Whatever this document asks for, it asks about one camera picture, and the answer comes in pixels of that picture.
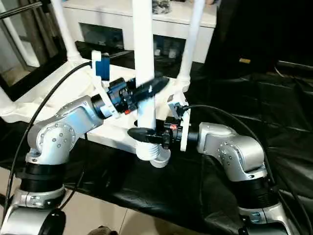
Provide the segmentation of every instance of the red light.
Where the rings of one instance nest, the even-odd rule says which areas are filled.
[[[176,130],[176,129],[177,129],[177,125],[173,125],[173,124],[172,124],[172,125],[170,126],[170,129],[171,129],[172,131]]]

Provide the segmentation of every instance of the black fabric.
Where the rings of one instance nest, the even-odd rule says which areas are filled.
[[[192,73],[192,79],[187,92],[189,103],[216,105],[237,115],[253,129],[268,152],[274,173],[279,170],[286,176],[311,216],[312,82],[263,74],[207,80],[199,71]],[[240,134],[247,134],[235,123],[205,109],[194,109],[191,121],[224,122]],[[0,126],[0,166],[9,168],[26,123],[2,122]],[[79,140],[70,153],[65,179],[68,188],[74,187],[80,173],[84,148],[83,140]],[[22,166],[27,151],[24,143],[18,167]],[[169,164],[157,169],[134,154],[89,142],[89,165],[79,191],[198,232],[237,234],[242,224],[236,199],[218,163],[198,154],[194,147],[185,153],[172,152]],[[284,184],[280,180],[278,183],[296,217],[301,219],[302,214]]]

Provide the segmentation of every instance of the white pole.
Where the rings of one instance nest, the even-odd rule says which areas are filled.
[[[177,85],[182,86],[183,92],[186,92],[189,89],[190,85],[190,70],[204,6],[205,0],[195,0],[192,18],[189,26],[189,33],[182,55],[179,74],[177,76]]]
[[[0,12],[5,12],[6,9],[2,3],[2,1],[0,0]],[[22,44],[22,41],[16,31],[16,29],[14,28],[11,19],[5,18],[3,19],[3,22],[5,23],[5,26],[8,28],[15,44],[16,47],[19,49],[19,52],[21,53],[24,61],[26,62],[27,65],[29,66],[34,66],[34,67],[39,67],[39,62],[38,61],[32,61],[31,58],[29,57],[24,45]]]
[[[5,115],[16,109],[15,104],[7,96],[4,90],[0,87],[0,115]]]
[[[136,86],[154,78],[152,33],[152,0],[133,0],[134,58]],[[149,98],[139,103],[138,127],[156,128],[156,101]],[[159,145],[137,141],[136,154],[145,161],[158,157]]]
[[[62,34],[65,47],[67,49],[67,60],[68,61],[81,60],[82,57],[80,56],[76,48],[75,42],[68,30],[61,0],[51,0],[51,3],[52,3],[54,14],[55,14],[55,17],[57,19],[57,22],[58,22],[58,25]]]

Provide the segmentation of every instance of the shelf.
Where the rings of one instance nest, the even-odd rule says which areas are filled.
[[[132,0],[68,0],[63,3],[66,8],[103,12],[123,16],[132,16]],[[186,2],[171,2],[172,11],[168,14],[153,15],[153,20],[189,24],[193,4]],[[217,5],[206,5],[201,19],[202,27],[215,28]]]

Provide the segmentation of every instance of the white cabinet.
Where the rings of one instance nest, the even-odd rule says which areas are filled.
[[[172,11],[153,16],[153,33],[160,36],[186,39],[193,5],[172,2]],[[79,23],[119,28],[123,31],[124,48],[134,49],[131,0],[68,0],[64,3],[68,27],[75,41],[84,41]],[[206,6],[203,12],[193,61],[204,63],[216,25],[216,5]]]

